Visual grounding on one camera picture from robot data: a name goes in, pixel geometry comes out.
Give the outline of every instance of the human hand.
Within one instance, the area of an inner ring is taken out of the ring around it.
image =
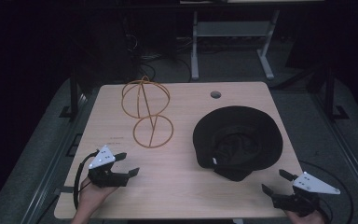
[[[324,217],[317,210],[307,215],[306,217],[299,217],[296,213],[291,211],[283,211],[293,224],[324,224]]]
[[[86,177],[81,183],[79,205],[71,223],[88,223],[91,215],[103,204],[107,196],[117,189],[118,187],[100,188]]]

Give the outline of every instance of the table top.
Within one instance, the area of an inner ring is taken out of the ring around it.
[[[276,193],[291,194],[291,183],[279,176],[279,169],[297,175],[302,171],[267,85],[263,82],[216,82],[164,86],[171,99],[160,115],[172,122],[174,130],[172,139],[156,148],[141,147],[135,142],[132,130],[139,120],[128,116],[121,106],[124,86],[101,87],[64,185],[73,186],[79,163],[104,145],[108,145],[114,154],[127,152],[127,158],[116,162],[112,172],[127,173],[137,167],[141,169],[130,179],[127,187],[110,195],[93,217],[283,217],[282,210],[275,209],[270,197],[262,192],[261,184]],[[145,89],[151,113],[157,113],[167,103],[167,96],[152,85],[146,85]],[[212,91],[219,91],[221,97],[214,99]],[[136,111],[136,98],[136,93],[126,95],[123,105],[127,111]],[[209,112],[230,105],[245,105],[266,112],[277,123],[283,139],[280,159],[268,169],[252,172],[241,182],[227,180],[213,170],[201,168],[192,143],[198,121]],[[141,127],[137,132],[137,136],[150,135],[147,128]],[[154,139],[164,141],[170,132],[169,125],[162,122],[156,126]],[[86,163],[81,179],[86,177],[91,161]],[[75,211],[72,194],[62,193],[55,216],[72,218]]]

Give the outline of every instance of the black hat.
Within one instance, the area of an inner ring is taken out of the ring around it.
[[[233,181],[273,165],[282,154],[274,119],[247,106],[228,106],[203,117],[193,132],[197,161]]]

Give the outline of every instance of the grommet hole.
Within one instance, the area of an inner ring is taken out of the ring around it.
[[[222,96],[222,93],[220,93],[220,91],[212,91],[211,92],[211,97],[214,99],[219,99]]]

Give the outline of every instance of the cable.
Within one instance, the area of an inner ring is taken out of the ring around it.
[[[351,204],[351,212],[350,212],[350,216],[348,217],[348,220],[347,220],[347,224],[350,224],[352,219],[353,219],[353,198],[348,190],[348,188],[344,185],[344,183],[342,183],[342,181],[340,179],[338,179],[338,177],[336,177],[335,175],[333,175],[332,173],[330,173],[329,171],[325,170],[324,168],[318,166],[318,165],[315,165],[315,164],[312,164],[310,162],[307,162],[307,161],[301,161],[301,160],[298,160],[299,162],[302,162],[304,164],[307,164],[309,166],[313,166],[317,169],[320,169],[322,171],[324,171],[325,173],[327,173],[328,175],[332,176],[333,178],[335,178],[336,181],[338,181],[338,183],[342,186],[342,188],[344,188],[344,190],[347,192],[347,195],[348,195],[348,198],[350,200],[350,204]]]
[[[149,78],[150,81],[153,81],[153,79],[156,77],[156,69],[155,69],[154,67],[152,67],[151,65],[149,65],[149,64],[141,63],[141,64],[139,65],[139,70],[141,71],[141,74],[142,74],[143,76],[147,76],[147,77],[149,77],[149,76],[147,75],[146,71],[142,68],[142,66],[149,67],[149,68],[153,71],[153,76],[152,76],[151,78]]]
[[[189,79],[188,79],[188,83],[190,83],[190,82],[191,82],[191,68],[190,68],[190,66],[189,66],[185,61],[183,61],[182,59],[176,58],[175,60],[176,60],[176,61],[179,61],[179,62],[181,62],[181,63],[184,63],[185,66],[187,67],[188,73],[190,74],[190,77],[189,77]]]
[[[79,182],[80,182],[80,176],[81,176],[81,173],[83,171],[83,167],[84,167],[84,163],[86,163],[86,161],[91,158],[91,157],[96,157],[97,154],[98,154],[99,150],[97,149],[96,152],[93,152],[91,154],[89,154],[86,159],[84,159],[80,164],[79,164],[79,167],[77,169],[77,173],[76,173],[76,177],[75,177],[75,184],[74,184],[74,204],[75,204],[75,209],[77,210],[77,206],[79,204],[79,201],[78,201],[78,195],[79,195]]]
[[[330,217],[329,218],[329,223],[331,223],[333,221],[333,209],[330,207],[330,205],[327,203],[327,201],[325,201],[322,198],[319,198],[319,200],[321,200],[322,202],[324,202],[324,205],[327,206],[328,211],[330,212],[330,216],[328,216],[327,214],[325,214],[326,217]]]
[[[51,201],[51,203],[48,205],[48,207],[45,209],[45,211],[43,212],[43,214],[39,217],[39,219],[36,221],[36,224],[40,223],[40,221],[42,220],[42,218],[45,216],[45,214],[48,212],[48,210],[50,209],[50,207],[54,204],[55,201],[57,201],[57,199],[59,198],[58,195],[56,195],[54,197],[54,199]]]

